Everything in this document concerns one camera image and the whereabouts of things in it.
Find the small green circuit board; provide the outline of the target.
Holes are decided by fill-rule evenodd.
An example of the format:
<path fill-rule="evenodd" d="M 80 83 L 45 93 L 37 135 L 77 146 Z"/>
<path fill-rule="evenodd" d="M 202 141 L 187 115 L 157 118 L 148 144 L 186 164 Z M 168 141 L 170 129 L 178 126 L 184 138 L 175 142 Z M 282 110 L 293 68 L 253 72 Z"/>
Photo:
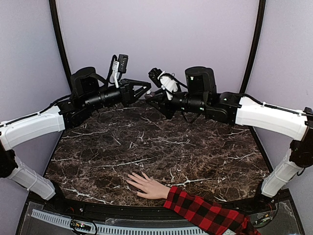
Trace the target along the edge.
<path fill-rule="evenodd" d="M 70 222 L 70 227 L 75 229 L 75 230 L 84 230 L 84 231 L 90 231 L 91 230 L 91 226 L 80 222 L 80 221 L 76 221 L 76 220 L 71 220 Z"/>

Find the black right frame post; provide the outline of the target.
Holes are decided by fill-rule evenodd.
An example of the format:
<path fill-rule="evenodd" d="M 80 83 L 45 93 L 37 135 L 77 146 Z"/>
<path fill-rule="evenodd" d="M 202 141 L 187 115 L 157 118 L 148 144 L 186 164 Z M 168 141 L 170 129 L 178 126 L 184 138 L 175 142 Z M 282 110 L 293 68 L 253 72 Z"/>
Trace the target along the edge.
<path fill-rule="evenodd" d="M 245 93 L 248 87 L 248 83 L 249 83 L 250 76 L 252 73 L 252 69 L 253 69 L 253 65 L 254 65 L 254 61 L 256 58 L 257 49 L 259 45 L 259 40 L 261 36 L 263 20 L 264 20 L 264 15 L 265 15 L 265 7 L 266 7 L 266 0 L 259 0 L 255 29 L 253 33 L 253 38 L 252 38 L 252 43 L 251 43 L 251 48 L 249 52 L 249 57 L 247 60 L 245 73 L 244 73 L 243 80 L 242 80 L 241 87 L 240 87 L 240 93 Z"/>

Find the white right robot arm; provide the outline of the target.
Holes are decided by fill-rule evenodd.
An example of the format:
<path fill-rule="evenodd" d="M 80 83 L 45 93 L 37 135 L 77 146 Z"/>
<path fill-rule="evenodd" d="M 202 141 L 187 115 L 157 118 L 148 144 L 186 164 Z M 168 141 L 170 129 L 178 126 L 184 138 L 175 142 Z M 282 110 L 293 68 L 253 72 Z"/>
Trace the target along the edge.
<path fill-rule="evenodd" d="M 159 90 L 149 94 L 146 101 L 167 119 L 176 111 L 195 113 L 224 124 L 257 127 L 292 138 L 283 160 L 263 180 L 259 194 L 250 200 L 253 212 L 261 212 L 268 205 L 268 198 L 273 198 L 298 172 L 313 165 L 312 109 L 287 109 L 248 94 L 218 93 L 211 68 L 186 69 L 187 92 L 182 92 L 183 84 L 165 71 L 153 68 L 148 75 Z"/>

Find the black front table rail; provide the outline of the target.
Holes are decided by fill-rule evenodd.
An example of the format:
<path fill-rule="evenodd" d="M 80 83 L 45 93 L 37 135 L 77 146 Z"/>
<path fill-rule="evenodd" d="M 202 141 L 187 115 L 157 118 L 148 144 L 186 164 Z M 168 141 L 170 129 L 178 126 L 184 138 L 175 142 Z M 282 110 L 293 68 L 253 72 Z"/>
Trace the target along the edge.
<path fill-rule="evenodd" d="M 119 206 L 83 202 L 73 199 L 64 199 L 68 207 L 72 207 L 73 213 L 93 220 L 104 220 L 105 218 L 135 219 L 135 220 L 179 220 L 176 212 L 160 207 L 136 207 Z"/>

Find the red plaid sleeve forearm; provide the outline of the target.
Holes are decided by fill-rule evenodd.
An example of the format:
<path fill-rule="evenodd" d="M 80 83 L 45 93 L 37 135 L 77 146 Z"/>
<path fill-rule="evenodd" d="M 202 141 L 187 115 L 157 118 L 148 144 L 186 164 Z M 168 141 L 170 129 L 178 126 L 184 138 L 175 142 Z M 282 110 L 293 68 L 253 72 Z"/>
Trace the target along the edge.
<path fill-rule="evenodd" d="M 210 235 L 259 235 L 248 215 L 221 204 L 190 195 L 176 186 L 170 188 L 164 207 L 176 212 Z"/>

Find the mannequin hand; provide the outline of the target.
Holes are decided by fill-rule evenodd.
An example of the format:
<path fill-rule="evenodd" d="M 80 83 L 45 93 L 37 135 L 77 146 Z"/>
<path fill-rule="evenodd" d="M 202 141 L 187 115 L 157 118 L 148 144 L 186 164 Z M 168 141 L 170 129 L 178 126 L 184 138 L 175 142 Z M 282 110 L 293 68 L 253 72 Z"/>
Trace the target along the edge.
<path fill-rule="evenodd" d="M 141 173 L 142 176 L 132 172 L 128 174 L 128 180 L 126 182 L 133 187 L 137 188 L 137 196 L 146 199 L 166 199 L 170 188 L 161 184 L 160 182 L 148 177 L 144 172 Z"/>

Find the black frame post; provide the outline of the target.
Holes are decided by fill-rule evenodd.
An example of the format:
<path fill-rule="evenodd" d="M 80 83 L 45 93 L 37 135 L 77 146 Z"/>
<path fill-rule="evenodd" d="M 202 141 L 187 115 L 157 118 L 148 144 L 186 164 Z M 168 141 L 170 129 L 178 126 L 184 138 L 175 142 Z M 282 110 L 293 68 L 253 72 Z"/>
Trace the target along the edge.
<path fill-rule="evenodd" d="M 253 38 L 252 38 L 252 43 L 251 43 L 251 48 L 249 52 L 249 57 L 247 60 L 245 73 L 244 73 L 243 80 L 242 80 L 241 87 L 240 87 L 240 93 L 245 93 L 248 87 L 248 83 L 249 83 L 250 76 L 252 73 L 252 69 L 253 69 L 253 65 L 254 65 L 254 61 L 256 58 L 257 49 L 259 45 L 259 40 L 261 36 L 263 20 L 264 20 L 264 15 L 265 15 L 265 7 L 266 7 L 266 0 L 259 0 L 255 29 L 253 33 Z"/>
<path fill-rule="evenodd" d="M 63 65 L 66 78 L 69 79 L 71 76 L 71 71 L 70 71 L 67 54 L 66 54 L 66 50 L 64 46 L 64 41 L 62 37 L 56 0 L 49 0 L 49 7 L 50 7 L 50 14 L 51 14 L 51 19 L 52 19 L 52 24 L 53 24 L 53 29 L 54 29 L 54 34 L 56 38 L 59 55 L 61 58 L 61 62 Z"/>

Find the black left frame post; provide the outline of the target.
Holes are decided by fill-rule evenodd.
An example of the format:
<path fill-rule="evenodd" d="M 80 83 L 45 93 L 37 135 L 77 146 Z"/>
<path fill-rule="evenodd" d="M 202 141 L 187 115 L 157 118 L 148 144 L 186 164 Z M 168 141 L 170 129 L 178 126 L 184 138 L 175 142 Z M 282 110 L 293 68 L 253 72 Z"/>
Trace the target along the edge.
<path fill-rule="evenodd" d="M 66 50 L 64 46 L 64 41 L 62 37 L 56 0 L 49 0 L 49 7 L 50 7 L 50 14 L 51 14 L 51 19 L 52 19 L 52 24 L 53 24 L 53 29 L 54 29 L 54 34 L 56 38 L 59 55 L 61 58 L 61 62 L 63 65 L 66 78 L 69 79 L 71 76 L 71 71 L 70 71 L 67 54 L 66 54 Z"/>

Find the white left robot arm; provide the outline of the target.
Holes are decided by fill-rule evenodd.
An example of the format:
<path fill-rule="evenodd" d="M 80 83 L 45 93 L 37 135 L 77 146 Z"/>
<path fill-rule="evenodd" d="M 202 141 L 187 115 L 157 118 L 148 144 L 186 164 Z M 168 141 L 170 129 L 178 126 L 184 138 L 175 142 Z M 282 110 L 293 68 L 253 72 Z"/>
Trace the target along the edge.
<path fill-rule="evenodd" d="M 121 103 L 124 107 L 135 103 L 150 88 L 149 82 L 117 79 L 108 80 L 85 67 L 70 77 L 72 92 L 52 102 L 47 108 L 0 124 L 0 176 L 18 183 L 27 191 L 50 201 L 58 213 L 66 213 L 69 203 L 56 182 L 48 180 L 24 164 L 14 147 L 26 141 L 80 126 L 92 113 Z"/>

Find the right wiring board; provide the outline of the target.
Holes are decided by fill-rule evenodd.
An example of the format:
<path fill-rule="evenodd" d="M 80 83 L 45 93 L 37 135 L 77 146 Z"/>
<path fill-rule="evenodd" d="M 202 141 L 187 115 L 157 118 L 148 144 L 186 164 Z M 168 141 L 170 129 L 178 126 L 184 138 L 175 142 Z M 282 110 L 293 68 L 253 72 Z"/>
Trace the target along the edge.
<path fill-rule="evenodd" d="M 253 225 L 256 228 L 262 228 L 265 227 L 267 224 L 269 224 L 274 218 L 275 218 L 276 214 L 270 215 L 268 214 L 264 214 L 261 218 L 257 219 L 256 221 L 253 222 Z"/>

